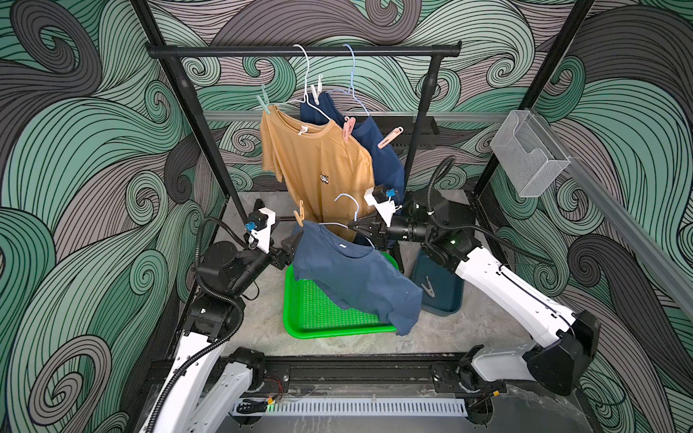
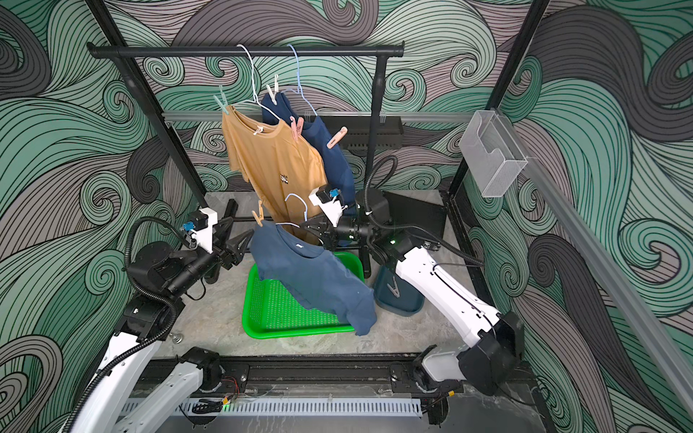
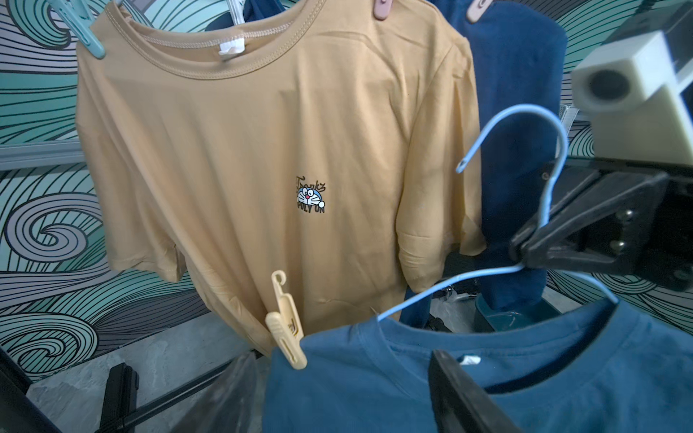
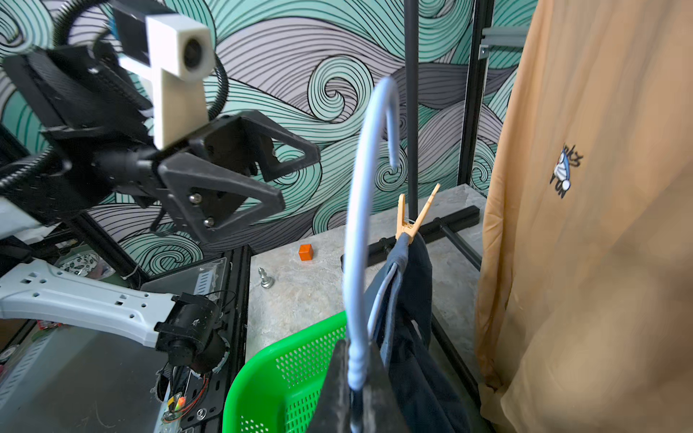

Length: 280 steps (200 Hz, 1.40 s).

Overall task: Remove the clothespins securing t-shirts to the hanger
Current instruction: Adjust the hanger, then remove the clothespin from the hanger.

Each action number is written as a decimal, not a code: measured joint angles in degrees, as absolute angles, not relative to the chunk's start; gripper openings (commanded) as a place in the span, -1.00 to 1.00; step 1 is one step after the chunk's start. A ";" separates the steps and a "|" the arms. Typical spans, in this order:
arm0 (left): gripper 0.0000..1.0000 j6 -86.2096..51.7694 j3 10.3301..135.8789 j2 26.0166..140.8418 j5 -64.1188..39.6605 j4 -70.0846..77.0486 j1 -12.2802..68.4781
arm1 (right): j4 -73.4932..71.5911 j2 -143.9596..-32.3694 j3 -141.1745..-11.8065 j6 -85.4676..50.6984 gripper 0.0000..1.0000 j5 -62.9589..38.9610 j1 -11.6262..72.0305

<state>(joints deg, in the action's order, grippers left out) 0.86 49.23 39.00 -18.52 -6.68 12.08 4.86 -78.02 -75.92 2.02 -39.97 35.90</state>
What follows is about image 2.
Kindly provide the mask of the light blue wire hanger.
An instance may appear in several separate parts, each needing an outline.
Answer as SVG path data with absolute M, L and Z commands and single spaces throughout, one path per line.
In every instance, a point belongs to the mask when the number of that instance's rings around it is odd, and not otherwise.
M 295 193 L 289 193 L 283 202 L 284 210 L 276 218 L 281 223 L 302 224 L 308 220 L 308 204 Z

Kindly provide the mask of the light blue t-shirt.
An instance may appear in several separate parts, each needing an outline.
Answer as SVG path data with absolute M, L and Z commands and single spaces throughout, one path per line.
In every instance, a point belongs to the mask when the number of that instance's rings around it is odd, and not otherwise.
M 259 279 L 279 281 L 306 310 L 336 315 L 359 337 L 375 326 L 374 291 L 329 250 L 272 222 L 254 229 L 250 250 Z

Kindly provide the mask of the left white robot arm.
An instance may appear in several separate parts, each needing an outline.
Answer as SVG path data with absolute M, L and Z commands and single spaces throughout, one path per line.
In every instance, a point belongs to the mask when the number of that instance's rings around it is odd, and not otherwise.
M 233 219 L 206 207 L 182 227 L 153 216 L 128 231 L 124 271 L 135 289 L 104 357 L 62 426 L 64 432 L 155 432 L 193 393 L 214 393 L 224 369 L 219 354 L 191 348 L 169 376 L 128 415 L 122 410 L 146 366 L 185 308 L 183 295 L 220 269 L 240 264 L 253 236 L 231 236 Z

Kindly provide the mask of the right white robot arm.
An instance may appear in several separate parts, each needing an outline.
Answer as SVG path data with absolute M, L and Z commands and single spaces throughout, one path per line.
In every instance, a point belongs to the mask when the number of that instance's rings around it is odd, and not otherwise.
M 353 239 L 367 248 L 375 261 L 413 286 L 452 324 L 460 346 L 430 346 L 414 361 L 414 380 L 424 393 L 434 393 L 448 382 L 466 382 L 493 396 L 519 366 L 524 351 L 524 326 L 514 313 L 502 314 L 466 289 L 425 248 L 437 244 L 462 258 L 463 265 L 483 267 L 483 261 L 465 254 L 441 236 L 416 224 L 392 219 L 389 202 L 372 188 L 368 175 L 355 216 L 344 216 L 339 191 L 330 185 L 314 189 L 309 199 L 321 209 L 302 228 L 329 247 Z

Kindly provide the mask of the orange wooden clothespin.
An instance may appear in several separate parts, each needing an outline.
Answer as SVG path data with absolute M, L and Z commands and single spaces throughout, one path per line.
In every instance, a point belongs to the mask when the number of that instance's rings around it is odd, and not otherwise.
M 252 211 L 252 216 L 254 218 L 254 221 L 258 225 L 258 227 L 263 226 L 263 222 L 265 221 L 265 213 L 263 212 L 263 202 L 259 200 L 257 202 L 258 209 Z

